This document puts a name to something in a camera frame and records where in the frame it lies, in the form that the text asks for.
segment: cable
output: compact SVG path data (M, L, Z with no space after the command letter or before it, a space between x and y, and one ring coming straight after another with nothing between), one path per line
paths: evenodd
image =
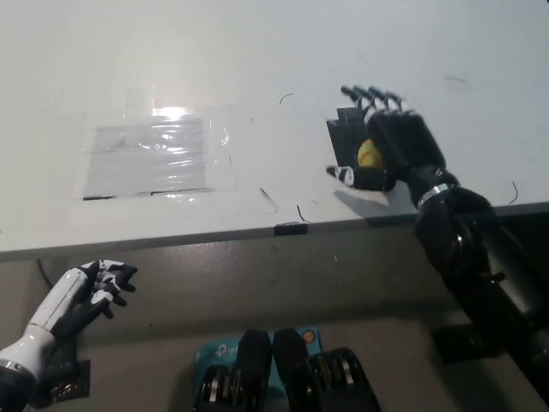
M38 271L40 272L40 275L42 276L42 279L44 279L44 283L47 285L49 289L53 289L53 283L51 283L50 278L45 273L44 265L42 264L42 259L38 259L36 261L36 264L38 265Z

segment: robotic arm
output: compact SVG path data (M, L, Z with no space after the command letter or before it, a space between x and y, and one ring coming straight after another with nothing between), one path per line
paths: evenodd
M137 268L98 260L68 270L42 301L21 339L0 351L0 410L19 412L27 405L53 349L77 335L101 313L112 318L110 304L126 306L119 295Z
M373 151L362 167L327 167L349 187L407 184L414 232L486 342L505 348L549 405L549 287L490 203L460 186L423 118L395 94L341 88L361 112Z

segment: white robotic hand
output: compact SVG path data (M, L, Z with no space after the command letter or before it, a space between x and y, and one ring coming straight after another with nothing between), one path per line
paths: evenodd
M67 270L40 304L23 337L0 351L0 411L25 408L56 344L75 336L101 313L113 317L110 304L127 303L119 295L137 268L98 260Z

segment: metal ring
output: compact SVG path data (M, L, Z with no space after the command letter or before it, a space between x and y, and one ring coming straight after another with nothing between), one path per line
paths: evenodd
M26 369L21 363L17 363L7 359L0 359L0 368L2 367L5 369L9 369L10 371L17 372L20 375L36 382L36 377L33 375L33 373Z
M435 186L432 189L428 190L426 194L419 198L418 201L418 210L427 202L431 197L436 196L438 193L447 191L451 186L442 183L441 185Z

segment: white table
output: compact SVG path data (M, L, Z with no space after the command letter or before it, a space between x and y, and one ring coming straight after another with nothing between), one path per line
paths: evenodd
M0 259L272 236L302 221L297 205L309 233L412 214L403 187L386 198L325 175L325 120L349 106L341 84L408 97L464 185L499 207L515 182L514 210L543 209L548 40L544 0L12 2L0 14ZM152 87L155 105L231 108L235 183L82 201L87 125Z

